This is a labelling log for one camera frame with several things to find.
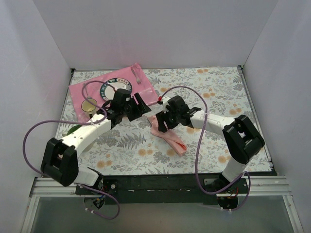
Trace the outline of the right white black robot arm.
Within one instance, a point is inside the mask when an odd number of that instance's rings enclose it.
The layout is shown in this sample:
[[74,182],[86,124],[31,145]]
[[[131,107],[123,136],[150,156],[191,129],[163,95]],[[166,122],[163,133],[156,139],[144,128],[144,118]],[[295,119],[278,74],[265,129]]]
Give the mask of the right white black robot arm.
[[224,137],[231,154],[228,164],[211,188],[203,188],[201,182],[198,182],[198,186],[208,195],[233,192],[238,186],[237,180],[246,174],[245,168],[252,157],[265,145],[263,137],[249,117],[224,117],[209,114],[201,108],[189,108],[180,96],[159,97],[158,104],[163,106],[163,110],[156,115],[160,132],[165,133],[181,124],[200,129],[203,133],[208,131]]

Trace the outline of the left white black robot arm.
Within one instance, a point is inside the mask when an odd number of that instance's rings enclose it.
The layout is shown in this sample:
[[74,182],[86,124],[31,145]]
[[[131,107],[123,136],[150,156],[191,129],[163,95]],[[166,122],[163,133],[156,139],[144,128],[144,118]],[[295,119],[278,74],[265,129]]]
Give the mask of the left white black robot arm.
[[117,89],[113,99],[105,102],[87,123],[60,140],[52,138],[47,142],[41,172],[64,187],[72,183],[86,185],[92,194],[103,190],[99,172],[78,165],[81,153],[102,134],[113,129],[124,117],[129,121],[140,118],[151,109],[139,93]]

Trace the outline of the salmon pink satin napkin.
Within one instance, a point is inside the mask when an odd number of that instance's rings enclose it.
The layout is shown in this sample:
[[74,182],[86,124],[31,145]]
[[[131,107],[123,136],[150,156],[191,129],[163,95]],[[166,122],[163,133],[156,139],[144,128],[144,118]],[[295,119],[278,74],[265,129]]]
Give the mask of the salmon pink satin napkin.
[[158,130],[158,121],[156,116],[149,116],[147,119],[151,124],[152,135],[164,139],[179,156],[182,156],[187,151],[185,143],[177,136],[174,131],[168,130],[167,132],[163,133]]

